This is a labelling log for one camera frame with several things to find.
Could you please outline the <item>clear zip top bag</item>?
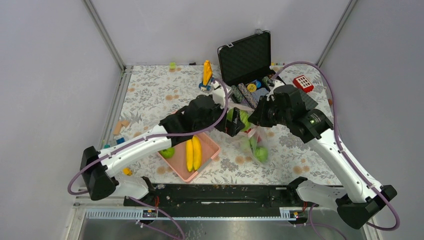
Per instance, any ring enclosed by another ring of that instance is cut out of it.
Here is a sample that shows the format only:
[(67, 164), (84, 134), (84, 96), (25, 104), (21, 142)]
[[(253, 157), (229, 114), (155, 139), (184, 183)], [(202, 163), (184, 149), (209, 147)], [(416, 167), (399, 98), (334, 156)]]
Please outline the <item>clear zip top bag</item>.
[(237, 135), (233, 137), (236, 145), (243, 153), (261, 164), (266, 164), (270, 160), (270, 144), (266, 136), (265, 128), (256, 126), (248, 121), (249, 116), (253, 113), (253, 109), (245, 105), (237, 103), (229, 103), (227, 112), (227, 120), (232, 120), (232, 115), (238, 109), (240, 121), (244, 124)]

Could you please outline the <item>dark green watermelon ball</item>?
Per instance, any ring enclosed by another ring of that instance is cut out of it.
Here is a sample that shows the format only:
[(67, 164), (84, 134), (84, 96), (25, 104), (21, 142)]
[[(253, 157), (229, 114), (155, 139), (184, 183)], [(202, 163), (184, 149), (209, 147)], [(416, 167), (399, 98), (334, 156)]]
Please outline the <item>dark green watermelon ball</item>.
[(258, 143), (255, 140), (249, 140), (248, 138), (245, 139), (243, 143), (243, 147), (247, 150), (251, 150), (254, 152), (257, 149)]

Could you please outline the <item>light green round fruit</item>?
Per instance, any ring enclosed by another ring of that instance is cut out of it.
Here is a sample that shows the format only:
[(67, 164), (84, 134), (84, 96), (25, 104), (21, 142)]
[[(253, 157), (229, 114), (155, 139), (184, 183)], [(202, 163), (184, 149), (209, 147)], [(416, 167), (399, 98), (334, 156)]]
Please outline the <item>light green round fruit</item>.
[(264, 146), (258, 146), (254, 151), (254, 157), (261, 163), (268, 160), (268, 149)]

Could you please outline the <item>green cabbage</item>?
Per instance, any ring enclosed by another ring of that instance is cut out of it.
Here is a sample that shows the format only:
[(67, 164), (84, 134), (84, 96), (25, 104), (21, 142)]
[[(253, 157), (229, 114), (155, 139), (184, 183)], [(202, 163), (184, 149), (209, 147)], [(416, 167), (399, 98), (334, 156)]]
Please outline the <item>green cabbage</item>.
[[(234, 113), (234, 108), (231, 108), (227, 112), (226, 119), (228, 121), (231, 121), (233, 119), (233, 113)], [(245, 131), (247, 131), (248, 129), (251, 128), (251, 123), (248, 121), (249, 114), (248, 114), (247, 111), (240, 109), (239, 115), (240, 115), (241, 122), (244, 124), (244, 128), (241, 130), (241, 132), (245, 132)]]

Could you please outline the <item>red apple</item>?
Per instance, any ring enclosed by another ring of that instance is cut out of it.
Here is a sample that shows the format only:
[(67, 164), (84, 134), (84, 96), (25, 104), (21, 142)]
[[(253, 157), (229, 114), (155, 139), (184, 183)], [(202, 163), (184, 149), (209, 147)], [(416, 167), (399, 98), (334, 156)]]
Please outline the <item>red apple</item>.
[(247, 137), (249, 140), (255, 140), (257, 143), (260, 143), (262, 138), (261, 138), (261, 134), (259, 132), (259, 130), (257, 130), (256, 128), (250, 128), (247, 131), (245, 131), (245, 133), (247, 134)]

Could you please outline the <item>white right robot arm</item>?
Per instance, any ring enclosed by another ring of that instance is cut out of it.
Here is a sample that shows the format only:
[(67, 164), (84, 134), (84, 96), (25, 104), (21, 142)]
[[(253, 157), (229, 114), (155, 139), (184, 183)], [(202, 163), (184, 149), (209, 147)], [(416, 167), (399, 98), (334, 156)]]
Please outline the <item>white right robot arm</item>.
[(307, 109), (302, 91), (293, 85), (275, 86), (259, 98), (248, 121), (259, 127), (286, 126), (317, 153), (336, 175), (342, 189), (298, 177), (288, 184), (287, 201), (303, 202), (333, 210), (351, 228), (360, 229), (397, 196), (392, 185), (382, 185), (343, 145), (333, 123), (319, 109)]

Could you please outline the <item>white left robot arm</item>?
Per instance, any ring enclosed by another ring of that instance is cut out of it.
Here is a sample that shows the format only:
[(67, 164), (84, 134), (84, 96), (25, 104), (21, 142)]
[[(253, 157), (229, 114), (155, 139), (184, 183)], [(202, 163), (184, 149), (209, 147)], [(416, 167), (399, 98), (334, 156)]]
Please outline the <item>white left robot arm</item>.
[(144, 178), (135, 180), (123, 175), (125, 167), (213, 129), (236, 135), (244, 126), (240, 119), (227, 120), (231, 88), (221, 79), (213, 83), (215, 87), (210, 95), (198, 95), (144, 134), (106, 149), (86, 148), (82, 152), (80, 170), (73, 177), (74, 181), (82, 177), (86, 186), (82, 194), (89, 195), (92, 201), (113, 194), (133, 197), (148, 206), (155, 200), (151, 184)]

